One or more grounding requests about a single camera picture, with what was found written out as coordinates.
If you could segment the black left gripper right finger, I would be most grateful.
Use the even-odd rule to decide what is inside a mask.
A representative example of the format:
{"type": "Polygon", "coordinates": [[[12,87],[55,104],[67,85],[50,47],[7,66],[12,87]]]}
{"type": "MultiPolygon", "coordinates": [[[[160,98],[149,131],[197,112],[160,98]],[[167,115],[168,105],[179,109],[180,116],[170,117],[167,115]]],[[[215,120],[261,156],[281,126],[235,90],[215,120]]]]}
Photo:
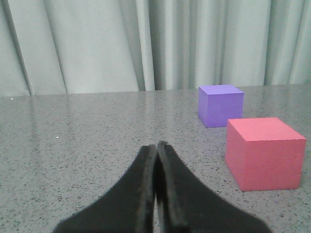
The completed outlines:
{"type": "Polygon", "coordinates": [[[268,233],[260,219],[238,209],[205,186],[160,141],[156,162],[156,200],[164,233],[268,233]]]}

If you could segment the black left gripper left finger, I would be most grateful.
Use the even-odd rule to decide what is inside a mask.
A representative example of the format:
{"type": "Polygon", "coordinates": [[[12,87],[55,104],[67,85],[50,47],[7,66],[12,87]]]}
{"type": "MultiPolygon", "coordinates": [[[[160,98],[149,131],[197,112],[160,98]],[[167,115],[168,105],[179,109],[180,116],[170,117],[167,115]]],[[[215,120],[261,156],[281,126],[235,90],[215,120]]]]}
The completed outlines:
{"type": "Polygon", "coordinates": [[[151,233],[156,146],[140,148],[120,180],[100,199],[62,221],[55,233],[151,233]]]}

